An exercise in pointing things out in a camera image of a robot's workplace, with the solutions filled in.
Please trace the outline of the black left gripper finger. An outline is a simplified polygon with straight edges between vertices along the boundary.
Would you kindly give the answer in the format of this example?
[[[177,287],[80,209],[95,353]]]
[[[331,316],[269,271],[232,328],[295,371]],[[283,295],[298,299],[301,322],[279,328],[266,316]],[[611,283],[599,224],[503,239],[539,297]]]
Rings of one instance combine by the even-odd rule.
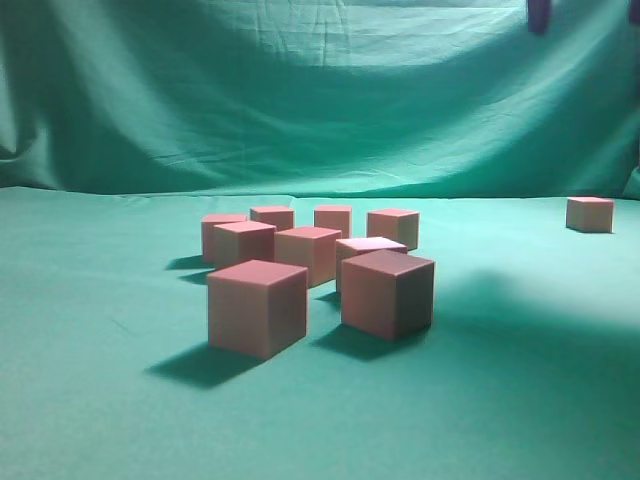
[[[552,1],[551,0],[527,0],[527,29],[532,34],[545,34],[549,28]]]

